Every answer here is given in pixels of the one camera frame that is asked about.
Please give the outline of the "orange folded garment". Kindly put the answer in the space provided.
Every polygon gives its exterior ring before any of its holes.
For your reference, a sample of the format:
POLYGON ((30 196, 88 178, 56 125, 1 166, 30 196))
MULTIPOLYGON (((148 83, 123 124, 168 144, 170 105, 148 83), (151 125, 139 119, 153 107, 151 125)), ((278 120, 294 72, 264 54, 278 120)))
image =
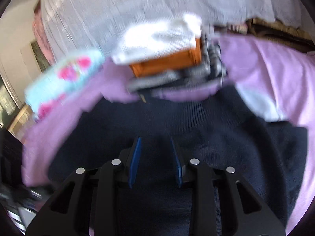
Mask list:
POLYGON ((133 63, 129 65, 135 77, 145 77, 162 73, 166 70, 180 70, 201 63, 201 39, 196 38, 196 48, 183 50, 163 58, 133 63))

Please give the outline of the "navy blue knit cardigan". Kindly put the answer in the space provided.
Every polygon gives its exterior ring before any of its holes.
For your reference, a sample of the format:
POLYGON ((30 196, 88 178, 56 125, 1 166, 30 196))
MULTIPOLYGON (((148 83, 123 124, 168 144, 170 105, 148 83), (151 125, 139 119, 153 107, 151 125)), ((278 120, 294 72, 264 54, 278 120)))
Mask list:
POLYGON ((255 115, 232 85, 198 102, 101 99, 81 115, 48 177, 60 184, 79 167, 99 168, 136 137, 142 139, 136 182, 120 188, 116 198, 120 234, 188 234, 192 186, 176 183, 176 149, 213 168, 234 167, 287 225, 303 181, 308 132, 255 115))

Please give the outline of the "white folded garment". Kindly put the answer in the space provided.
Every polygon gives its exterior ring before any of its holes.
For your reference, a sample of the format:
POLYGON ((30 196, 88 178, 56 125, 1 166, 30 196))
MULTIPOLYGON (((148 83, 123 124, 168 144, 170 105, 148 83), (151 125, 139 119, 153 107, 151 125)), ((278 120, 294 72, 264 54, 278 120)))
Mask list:
POLYGON ((201 37, 201 25, 202 19, 193 13, 130 25, 111 58, 117 65, 130 65, 195 49, 196 40, 201 37))

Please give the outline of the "black white striped garment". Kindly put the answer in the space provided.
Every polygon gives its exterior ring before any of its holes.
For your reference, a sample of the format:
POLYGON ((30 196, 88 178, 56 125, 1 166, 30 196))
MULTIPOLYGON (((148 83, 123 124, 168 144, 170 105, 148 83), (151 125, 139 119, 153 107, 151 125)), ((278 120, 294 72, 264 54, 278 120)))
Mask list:
POLYGON ((132 78, 127 84, 129 93, 153 93, 167 90, 193 89, 212 83, 222 84, 227 69, 221 59, 221 47, 214 40, 213 27, 201 31, 201 63, 191 68, 167 70, 155 76, 132 78))

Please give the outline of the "white lace cover cloth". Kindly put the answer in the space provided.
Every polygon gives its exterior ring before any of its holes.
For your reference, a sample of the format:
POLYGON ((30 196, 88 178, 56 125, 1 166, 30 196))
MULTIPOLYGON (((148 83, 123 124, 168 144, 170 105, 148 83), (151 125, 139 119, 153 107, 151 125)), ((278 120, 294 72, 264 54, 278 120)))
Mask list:
POLYGON ((259 17, 301 27, 300 0, 41 0, 42 21, 55 59, 94 47, 109 55, 131 23, 192 12, 210 23, 259 17))

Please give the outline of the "purple printed bed sheet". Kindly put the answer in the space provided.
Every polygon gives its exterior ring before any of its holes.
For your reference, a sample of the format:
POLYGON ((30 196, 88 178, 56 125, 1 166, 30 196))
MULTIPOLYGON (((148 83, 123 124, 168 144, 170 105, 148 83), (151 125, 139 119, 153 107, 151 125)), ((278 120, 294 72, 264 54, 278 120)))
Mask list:
MULTIPOLYGON (((299 231, 314 199, 314 57, 270 41, 227 35, 220 38, 229 79, 237 84, 246 103, 267 119, 288 118, 308 129, 308 154, 303 183, 286 232, 299 231)), ((26 186, 48 183, 47 170, 57 148, 74 129, 82 112, 100 98, 137 100, 125 87, 132 77, 126 66, 107 61, 86 86, 52 111, 25 134, 22 180, 26 186)))

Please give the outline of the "pink floral hanging cloth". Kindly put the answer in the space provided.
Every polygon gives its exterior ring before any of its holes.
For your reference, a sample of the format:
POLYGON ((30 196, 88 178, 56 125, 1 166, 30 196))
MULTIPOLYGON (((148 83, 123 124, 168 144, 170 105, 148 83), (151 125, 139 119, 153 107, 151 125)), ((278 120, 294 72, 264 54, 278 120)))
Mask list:
POLYGON ((50 65, 55 64, 55 57, 52 53, 51 46, 49 44, 49 41, 45 33, 45 29, 43 26, 41 11, 38 11, 34 15, 34 21, 32 23, 32 30, 36 38, 36 41, 38 43, 38 46, 40 47, 40 50, 42 51, 46 60, 49 62, 50 65))

